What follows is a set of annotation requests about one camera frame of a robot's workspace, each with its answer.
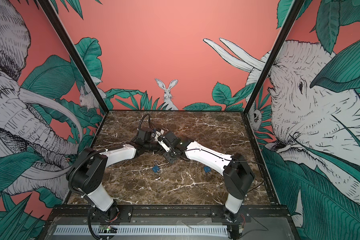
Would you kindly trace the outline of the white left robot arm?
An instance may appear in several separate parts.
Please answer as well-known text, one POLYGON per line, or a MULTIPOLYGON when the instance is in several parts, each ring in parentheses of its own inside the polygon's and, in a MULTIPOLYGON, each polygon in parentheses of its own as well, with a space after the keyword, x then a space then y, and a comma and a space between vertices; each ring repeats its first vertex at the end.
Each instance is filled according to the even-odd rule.
POLYGON ((97 151, 84 149, 67 173, 70 191, 84 198, 105 221, 115 221, 120 211, 102 184, 107 167, 132 160, 145 152, 161 150, 158 136, 163 133, 164 130, 160 128, 141 128, 131 141, 115 148, 97 151))

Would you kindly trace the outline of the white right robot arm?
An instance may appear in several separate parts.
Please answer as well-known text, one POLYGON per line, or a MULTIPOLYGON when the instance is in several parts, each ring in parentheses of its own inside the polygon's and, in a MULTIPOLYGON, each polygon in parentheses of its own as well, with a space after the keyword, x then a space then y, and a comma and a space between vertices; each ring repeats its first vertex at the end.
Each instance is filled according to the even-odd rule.
POLYGON ((193 139, 180 139, 172 132, 158 137, 158 143, 165 150, 164 156, 168 162, 173 162, 178 157, 187 158, 202 163, 223 176, 228 191, 224 216, 234 223, 256 177, 245 157, 239 153, 227 155, 216 152, 193 139))

